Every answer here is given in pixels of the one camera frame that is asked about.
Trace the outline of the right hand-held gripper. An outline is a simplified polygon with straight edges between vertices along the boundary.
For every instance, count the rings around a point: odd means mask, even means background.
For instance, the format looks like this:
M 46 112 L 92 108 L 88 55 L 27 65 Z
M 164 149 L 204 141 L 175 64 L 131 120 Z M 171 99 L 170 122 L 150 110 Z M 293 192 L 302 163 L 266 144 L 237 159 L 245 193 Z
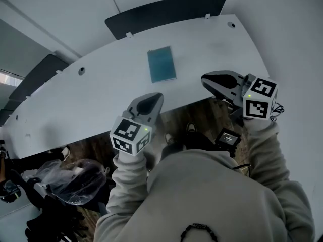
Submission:
M 202 75 L 201 82 L 216 99 L 231 106 L 233 120 L 268 120 L 276 103 L 278 84 L 269 78 L 253 74 L 243 76 L 234 71 L 213 71 Z

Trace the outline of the teal notebook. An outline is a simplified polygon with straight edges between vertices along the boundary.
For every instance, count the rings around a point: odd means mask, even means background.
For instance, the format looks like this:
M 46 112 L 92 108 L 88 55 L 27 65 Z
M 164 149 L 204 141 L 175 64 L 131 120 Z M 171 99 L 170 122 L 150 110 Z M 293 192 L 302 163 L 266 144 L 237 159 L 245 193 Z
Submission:
M 163 47 L 147 52 L 152 83 L 176 79 L 171 47 Z

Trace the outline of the person's left forearm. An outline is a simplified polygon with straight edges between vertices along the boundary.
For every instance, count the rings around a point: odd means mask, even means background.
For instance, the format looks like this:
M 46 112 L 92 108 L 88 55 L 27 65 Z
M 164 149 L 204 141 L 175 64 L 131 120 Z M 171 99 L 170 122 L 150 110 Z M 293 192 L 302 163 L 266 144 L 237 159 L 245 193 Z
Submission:
M 109 215 L 132 215 L 147 197 L 146 158 L 120 152 L 113 159 L 116 186 L 111 190 L 106 210 Z

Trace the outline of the person's right forearm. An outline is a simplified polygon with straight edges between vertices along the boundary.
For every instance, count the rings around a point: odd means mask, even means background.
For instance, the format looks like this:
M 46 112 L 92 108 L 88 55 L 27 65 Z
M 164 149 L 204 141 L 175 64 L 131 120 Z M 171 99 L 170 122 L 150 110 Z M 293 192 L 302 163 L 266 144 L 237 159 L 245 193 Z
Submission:
M 289 180 L 289 171 L 277 135 L 279 127 L 271 120 L 245 119 L 251 178 L 275 190 Z

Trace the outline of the black device with screen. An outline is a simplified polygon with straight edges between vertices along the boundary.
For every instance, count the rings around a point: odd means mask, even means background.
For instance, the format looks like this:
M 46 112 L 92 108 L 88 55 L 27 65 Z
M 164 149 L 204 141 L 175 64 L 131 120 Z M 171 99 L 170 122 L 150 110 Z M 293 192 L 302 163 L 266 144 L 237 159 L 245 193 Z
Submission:
M 237 145 L 241 142 L 241 135 L 229 130 L 222 128 L 219 135 L 214 141 L 214 144 L 220 149 L 233 150 L 237 148 Z

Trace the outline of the person's dark trouser legs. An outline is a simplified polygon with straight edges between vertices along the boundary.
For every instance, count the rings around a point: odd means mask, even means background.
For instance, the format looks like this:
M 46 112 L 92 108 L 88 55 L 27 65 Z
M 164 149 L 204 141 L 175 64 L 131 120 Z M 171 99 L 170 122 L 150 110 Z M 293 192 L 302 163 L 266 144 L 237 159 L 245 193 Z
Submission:
M 216 147 L 214 143 L 203 133 L 188 133 L 186 132 L 183 136 L 182 141 L 177 141 L 171 145 L 166 145 L 161 153 L 161 160 L 165 159 L 171 154 L 181 152 L 186 148 L 186 150 L 199 149 L 205 151 L 215 151 Z

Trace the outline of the dark desk divider panel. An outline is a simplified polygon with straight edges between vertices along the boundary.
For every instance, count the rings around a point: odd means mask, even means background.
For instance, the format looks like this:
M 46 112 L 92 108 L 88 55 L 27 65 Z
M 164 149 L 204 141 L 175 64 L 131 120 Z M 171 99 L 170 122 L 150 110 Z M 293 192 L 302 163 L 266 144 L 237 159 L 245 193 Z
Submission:
M 185 20 L 220 15 L 226 0 L 162 0 L 105 19 L 115 39 Z
M 7 121 L 16 108 L 16 102 L 9 100 L 4 108 L 0 110 L 0 127 Z
M 9 96 L 9 100 L 24 101 L 26 96 L 31 96 L 40 86 L 55 76 L 58 70 L 62 71 L 68 66 L 67 62 L 49 54 L 23 79 Z

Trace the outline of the plastic-wrapped office chair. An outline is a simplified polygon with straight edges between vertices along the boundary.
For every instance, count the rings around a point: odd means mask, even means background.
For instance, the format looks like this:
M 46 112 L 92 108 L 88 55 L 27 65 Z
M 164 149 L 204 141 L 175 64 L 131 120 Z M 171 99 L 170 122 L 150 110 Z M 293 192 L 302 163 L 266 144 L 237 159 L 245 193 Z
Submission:
M 90 202 L 107 180 L 104 166 L 92 159 L 66 165 L 60 160 L 49 161 L 33 177 L 57 198 L 75 206 Z

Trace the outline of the person's beige hoodie torso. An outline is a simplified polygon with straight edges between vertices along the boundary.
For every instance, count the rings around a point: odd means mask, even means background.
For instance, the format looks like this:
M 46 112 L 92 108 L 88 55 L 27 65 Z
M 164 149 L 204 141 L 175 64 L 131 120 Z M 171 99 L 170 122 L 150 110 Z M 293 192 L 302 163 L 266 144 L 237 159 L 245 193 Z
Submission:
M 313 242 L 307 196 L 297 182 L 271 190 L 234 169 L 225 152 L 187 150 L 147 174 L 132 215 L 106 213 L 94 242 Z

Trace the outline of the grey roller blind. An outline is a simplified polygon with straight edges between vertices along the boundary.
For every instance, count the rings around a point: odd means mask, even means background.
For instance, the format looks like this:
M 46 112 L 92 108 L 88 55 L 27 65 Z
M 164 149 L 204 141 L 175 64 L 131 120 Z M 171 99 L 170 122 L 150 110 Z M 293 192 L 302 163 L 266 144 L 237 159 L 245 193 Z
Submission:
M 0 19 L 0 69 L 26 76 L 51 51 Z

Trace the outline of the black office chair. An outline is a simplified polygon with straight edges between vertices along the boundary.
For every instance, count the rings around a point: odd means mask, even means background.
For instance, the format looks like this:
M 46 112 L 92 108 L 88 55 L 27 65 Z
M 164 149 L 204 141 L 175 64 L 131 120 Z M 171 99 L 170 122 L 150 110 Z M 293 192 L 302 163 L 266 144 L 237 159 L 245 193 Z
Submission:
M 87 226 L 81 224 L 84 216 L 75 207 L 50 206 L 35 219 L 27 222 L 27 242 L 78 242 L 86 238 Z

